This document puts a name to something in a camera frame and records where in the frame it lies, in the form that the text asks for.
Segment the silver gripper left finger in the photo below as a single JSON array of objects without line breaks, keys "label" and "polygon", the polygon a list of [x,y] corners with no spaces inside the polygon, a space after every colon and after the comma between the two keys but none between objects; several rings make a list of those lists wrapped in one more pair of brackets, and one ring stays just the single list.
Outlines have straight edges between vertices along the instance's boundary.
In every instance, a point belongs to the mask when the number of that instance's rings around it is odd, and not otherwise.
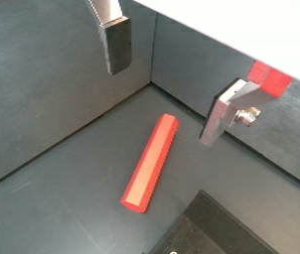
[{"label": "silver gripper left finger", "polygon": [[107,72],[121,73],[131,64],[131,20],[123,15],[118,0],[84,0],[95,20]]}]

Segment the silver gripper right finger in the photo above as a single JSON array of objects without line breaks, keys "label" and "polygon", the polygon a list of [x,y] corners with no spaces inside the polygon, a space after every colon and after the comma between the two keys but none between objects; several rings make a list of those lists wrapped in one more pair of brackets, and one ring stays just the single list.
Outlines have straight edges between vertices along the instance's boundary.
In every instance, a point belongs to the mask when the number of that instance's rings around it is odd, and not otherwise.
[{"label": "silver gripper right finger", "polygon": [[260,115],[257,106],[280,98],[292,80],[288,74],[254,61],[246,80],[237,78],[214,97],[201,142],[212,146],[225,129],[236,123],[249,127]]}]

